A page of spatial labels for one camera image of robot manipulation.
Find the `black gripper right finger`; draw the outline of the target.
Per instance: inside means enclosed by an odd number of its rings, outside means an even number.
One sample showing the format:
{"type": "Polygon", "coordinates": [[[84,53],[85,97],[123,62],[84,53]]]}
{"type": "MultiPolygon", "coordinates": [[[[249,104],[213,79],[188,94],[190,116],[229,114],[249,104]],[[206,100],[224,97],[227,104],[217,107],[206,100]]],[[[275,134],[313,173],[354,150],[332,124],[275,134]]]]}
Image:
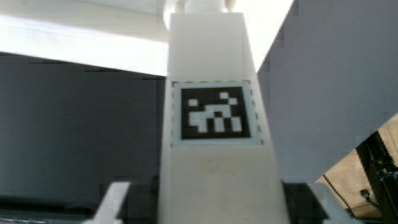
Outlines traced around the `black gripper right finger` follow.
{"type": "Polygon", "coordinates": [[[322,208],[325,210],[329,218],[323,220],[323,224],[362,224],[348,215],[338,199],[332,195],[329,187],[323,184],[311,184],[313,190],[322,208]]]}

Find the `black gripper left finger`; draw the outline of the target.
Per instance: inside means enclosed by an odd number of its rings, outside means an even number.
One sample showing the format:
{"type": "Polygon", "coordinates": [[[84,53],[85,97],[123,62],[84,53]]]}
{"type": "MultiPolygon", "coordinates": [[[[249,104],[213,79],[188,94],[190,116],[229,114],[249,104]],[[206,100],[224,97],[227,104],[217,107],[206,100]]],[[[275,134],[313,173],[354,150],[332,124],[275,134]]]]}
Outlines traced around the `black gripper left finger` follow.
{"type": "Polygon", "coordinates": [[[130,182],[110,184],[94,217],[82,224],[123,224],[117,214],[128,194],[130,182]]]}

